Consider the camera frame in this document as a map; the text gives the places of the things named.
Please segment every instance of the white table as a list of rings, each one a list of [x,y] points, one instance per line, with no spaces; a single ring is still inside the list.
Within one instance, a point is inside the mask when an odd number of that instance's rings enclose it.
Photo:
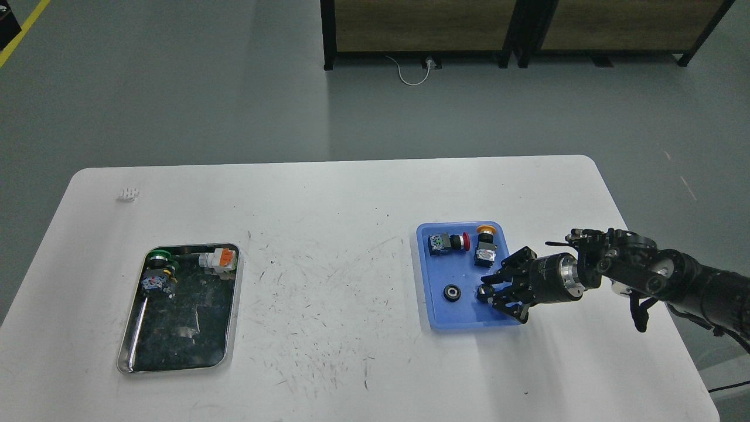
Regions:
[[[432,331],[415,230],[483,219],[540,255],[624,227],[579,155],[82,170],[0,328],[0,418],[718,420],[665,307],[638,333],[606,285],[524,326]],[[119,373],[143,255],[214,242],[245,259],[231,360]]]

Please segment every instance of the robotic arm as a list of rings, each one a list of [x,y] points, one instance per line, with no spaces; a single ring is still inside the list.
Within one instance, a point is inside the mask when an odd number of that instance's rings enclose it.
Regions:
[[[602,276],[613,289],[630,299],[638,331],[646,331],[648,308],[658,301],[672,313],[727,334],[750,353],[750,278],[699,264],[673,249],[658,250],[656,243],[631,231],[573,229],[565,243],[578,253],[537,258],[524,247],[501,262],[500,269],[481,278],[476,298],[489,303],[522,324],[529,308],[540,303],[573,302],[598,288]]]

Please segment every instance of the metal tray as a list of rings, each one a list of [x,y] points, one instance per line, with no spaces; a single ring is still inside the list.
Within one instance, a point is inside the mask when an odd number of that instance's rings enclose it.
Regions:
[[[198,254],[227,248],[236,252],[234,279],[205,274]],[[127,320],[117,369],[124,373],[147,373],[200,369],[226,360],[234,340],[234,325],[242,256],[233,244],[162,246],[179,263],[178,283],[172,297],[146,296],[140,289],[143,259]]]

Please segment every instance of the blue tray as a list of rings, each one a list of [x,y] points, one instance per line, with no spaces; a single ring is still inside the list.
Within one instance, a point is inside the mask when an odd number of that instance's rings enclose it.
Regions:
[[[474,248],[478,237],[476,228],[480,225],[491,225],[497,229],[497,235],[494,238],[497,256],[491,268],[474,265]],[[427,244],[431,234],[445,232],[462,234],[464,231],[471,238],[469,251],[451,251],[447,255],[430,255]],[[427,317],[433,329],[461,330],[518,324],[518,321],[513,318],[476,300],[476,288],[482,283],[480,278],[495,273],[500,268],[500,261],[509,255],[500,225],[496,222],[424,223],[417,228],[417,243],[424,283],[424,301],[427,305]],[[443,289],[447,285],[457,285],[461,289],[461,298],[458,301],[449,302],[444,298]]]

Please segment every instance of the gray floor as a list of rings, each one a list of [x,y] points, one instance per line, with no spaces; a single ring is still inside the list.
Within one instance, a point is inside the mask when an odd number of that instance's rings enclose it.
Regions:
[[[86,167],[585,154],[631,230],[750,274],[748,2],[687,68],[446,60],[415,88],[387,59],[324,72],[317,2],[180,5],[53,0],[0,69],[0,318]],[[676,323],[699,369],[742,354]],[[748,397],[717,402],[722,420]]]

